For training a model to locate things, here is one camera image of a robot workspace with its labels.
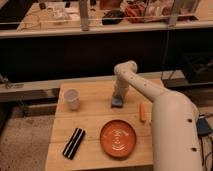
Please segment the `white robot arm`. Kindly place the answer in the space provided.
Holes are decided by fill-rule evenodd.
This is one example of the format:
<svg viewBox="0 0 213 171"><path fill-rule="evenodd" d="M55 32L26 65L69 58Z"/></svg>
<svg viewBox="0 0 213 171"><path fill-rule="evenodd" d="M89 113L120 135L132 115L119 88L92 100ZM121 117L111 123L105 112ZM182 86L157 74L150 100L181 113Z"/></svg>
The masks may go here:
<svg viewBox="0 0 213 171"><path fill-rule="evenodd" d="M137 64L127 61L114 67L114 97L124 98L132 86L152 102L154 171L203 171L196 121L198 108L184 94L136 74Z"/></svg>

